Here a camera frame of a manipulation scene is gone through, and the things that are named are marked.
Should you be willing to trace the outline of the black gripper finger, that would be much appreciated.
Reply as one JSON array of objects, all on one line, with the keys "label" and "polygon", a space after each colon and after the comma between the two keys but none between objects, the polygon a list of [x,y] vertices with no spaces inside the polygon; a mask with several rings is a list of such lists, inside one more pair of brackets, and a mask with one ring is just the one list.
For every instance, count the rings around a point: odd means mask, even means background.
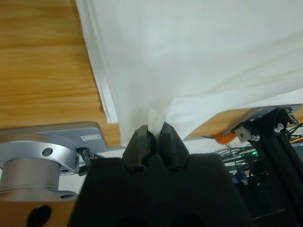
[{"label": "black gripper finger", "polygon": [[148,131],[148,126],[136,129],[122,157],[128,172],[138,173],[146,169],[151,146],[152,134]]},{"label": "black gripper finger", "polygon": [[164,123],[160,131],[160,156],[169,171],[179,172],[187,167],[188,149],[175,129]]}]

